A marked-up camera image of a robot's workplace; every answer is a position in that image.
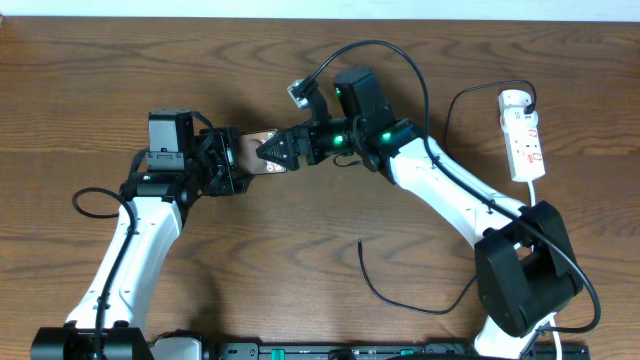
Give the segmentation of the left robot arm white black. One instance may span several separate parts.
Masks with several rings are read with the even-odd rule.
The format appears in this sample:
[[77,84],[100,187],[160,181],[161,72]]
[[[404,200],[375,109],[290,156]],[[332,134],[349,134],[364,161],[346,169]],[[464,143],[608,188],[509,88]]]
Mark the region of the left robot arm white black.
[[33,359],[210,359],[204,337],[176,331],[144,336],[161,268],[190,208],[203,196],[242,194],[240,131],[216,128],[186,109],[152,112],[149,145],[133,158],[119,191],[117,227],[90,287],[60,327],[38,330]]

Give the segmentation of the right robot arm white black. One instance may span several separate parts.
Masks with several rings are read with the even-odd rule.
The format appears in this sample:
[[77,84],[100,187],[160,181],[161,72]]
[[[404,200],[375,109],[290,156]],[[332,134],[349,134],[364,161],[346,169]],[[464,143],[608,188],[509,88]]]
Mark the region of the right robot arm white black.
[[473,347],[481,356],[518,359],[535,336],[584,286],[558,211],[546,202],[527,207],[462,168],[408,118],[392,112],[368,67],[334,79],[344,115],[334,118],[313,78],[287,89],[310,120],[279,132],[259,157],[288,170],[298,158],[316,165],[333,154],[355,153],[431,206],[474,250],[478,294],[488,314]]

